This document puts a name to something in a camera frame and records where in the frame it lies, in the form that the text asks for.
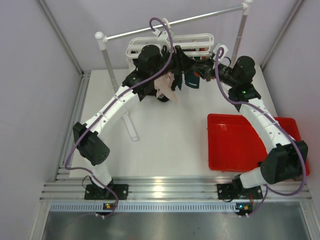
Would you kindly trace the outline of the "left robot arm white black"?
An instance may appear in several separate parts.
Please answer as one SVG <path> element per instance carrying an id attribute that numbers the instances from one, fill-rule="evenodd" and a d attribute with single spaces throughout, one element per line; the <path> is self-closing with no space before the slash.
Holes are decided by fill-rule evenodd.
<path id="1" fill-rule="evenodd" d="M 113 178 L 105 163 L 110 149 L 102 136 L 146 96 L 173 100 L 182 75 L 192 70 L 197 60 L 187 56 L 179 45 L 159 48 L 150 44 L 142 48 L 133 64 L 135 69 L 109 102 L 89 120 L 77 122 L 72 129 L 75 147 L 86 162 L 83 170 L 89 173 L 96 185 L 95 192 L 103 199 L 113 194 Z"/>

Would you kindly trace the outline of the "dark green sock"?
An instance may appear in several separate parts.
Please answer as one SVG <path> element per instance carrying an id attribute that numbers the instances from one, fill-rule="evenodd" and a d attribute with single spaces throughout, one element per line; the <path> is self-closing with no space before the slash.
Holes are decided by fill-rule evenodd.
<path id="1" fill-rule="evenodd" d="M 183 75 L 182 74 L 174 74 L 173 75 L 173 82 L 171 84 L 171 90 L 175 91 L 176 88 L 181 90 L 182 89 L 182 83 L 183 83 Z"/>

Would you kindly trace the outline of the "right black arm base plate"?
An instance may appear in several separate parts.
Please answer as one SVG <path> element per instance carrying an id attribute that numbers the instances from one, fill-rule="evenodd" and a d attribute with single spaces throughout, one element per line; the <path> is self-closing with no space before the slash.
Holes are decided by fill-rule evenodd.
<path id="1" fill-rule="evenodd" d="M 237 189 L 232 183 L 219 183 L 217 186 L 217 194 L 219 200 L 261 200 L 263 198 L 260 186 L 252 188 Z"/>

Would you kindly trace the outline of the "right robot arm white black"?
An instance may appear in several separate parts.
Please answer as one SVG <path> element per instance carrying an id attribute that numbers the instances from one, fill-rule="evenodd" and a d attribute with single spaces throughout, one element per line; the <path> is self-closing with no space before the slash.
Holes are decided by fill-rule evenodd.
<path id="1" fill-rule="evenodd" d="M 301 177 L 300 186 L 291 193 L 298 194 L 306 183 L 308 145 L 289 135 L 266 108 L 253 85 L 256 70 L 251 57 L 239 57 L 233 67 L 222 64 L 221 60 L 217 54 L 202 59 L 197 72 L 206 81 L 215 78 L 219 88 L 222 84 L 230 86 L 227 93 L 221 91 L 223 97 L 250 123 L 267 152 L 258 167 L 232 180 L 234 194 L 243 199 L 253 188 Z"/>

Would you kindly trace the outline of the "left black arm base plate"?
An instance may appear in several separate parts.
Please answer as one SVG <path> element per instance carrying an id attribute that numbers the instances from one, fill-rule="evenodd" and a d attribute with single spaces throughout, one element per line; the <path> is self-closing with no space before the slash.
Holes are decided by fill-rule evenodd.
<path id="1" fill-rule="evenodd" d="M 126 200 L 129 193 L 128 184 L 113 184 L 111 190 L 117 195 L 119 200 Z M 115 200 L 116 197 L 105 188 L 96 186 L 95 184 L 88 184 L 84 194 L 85 200 Z"/>

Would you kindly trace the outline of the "white clip sock hanger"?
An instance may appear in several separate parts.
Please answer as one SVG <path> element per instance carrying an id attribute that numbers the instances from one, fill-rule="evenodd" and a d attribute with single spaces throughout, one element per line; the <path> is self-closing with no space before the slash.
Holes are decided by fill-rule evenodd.
<path id="1" fill-rule="evenodd" d="M 162 21 L 168 27 L 167 31 L 171 31 L 173 46 L 180 46 L 183 51 L 187 52 L 187 55 L 189 57 L 205 55 L 206 52 L 200 52 L 200 48 L 208 48 L 210 53 L 213 51 L 214 36 L 212 34 L 201 33 L 176 35 L 171 29 L 168 20 L 166 18 L 163 18 Z M 137 59 L 139 54 L 142 52 L 143 47 L 147 45 L 155 45 L 160 50 L 162 49 L 162 47 L 157 42 L 157 37 L 155 35 L 147 37 L 135 37 L 129 42 L 128 47 L 125 51 L 127 62 L 133 62 L 133 60 Z"/>

